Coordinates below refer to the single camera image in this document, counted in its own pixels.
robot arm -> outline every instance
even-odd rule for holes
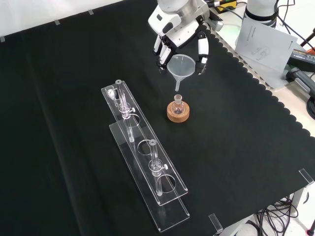
[[[248,0],[244,17],[274,28],[277,19],[275,5],[278,1],[279,0]]]
[[[189,0],[175,12],[165,12],[159,5],[156,7],[148,21],[157,33],[154,54],[158,56],[157,65],[161,70],[165,70],[178,48],[184,47],[197,36],[199,60],[196,62],[196,72],[197,74],[204,73],[208,60],[209,44],[206,34],[203,32],[206,30],[203,24],[209,15],[208,5],[203,0]]]

wall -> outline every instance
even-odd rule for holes
[[[0,36],[120,0],[0,0]]]

acrylic stand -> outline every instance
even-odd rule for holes
[[[116,123],[110,130],[147,208],[162,232],[189,218],[180,197],[188,189],[124,81],[102,88]]]

paper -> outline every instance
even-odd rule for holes
[[[235,51],[256,62],[283,72],[297,38],[244,18]]]

acrylic hole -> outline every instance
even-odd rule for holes
[[[124,119],[124,124],[126,127],[134,128],[140,123],[140,117],[137,114],[130,114],[129,118]]]
[[[162,184],[162,192],[163,193],[169,193],[172,192],[175,189],[176,186],[176,180],[171,175],[161,175],[157,178],[158,180],[161,180]]]
[[[118,94],[117,94],[117,89],[114,88],[114,86],[110,85],[110,86],[105,87],[105,91],[107,93],[107,96],[110,97],[112,100],[119,99]]]
[[[144,139],[139,142],[137,149],[141,155],[150,155],[150,147],[148,144],[149,141],[149,139]]]

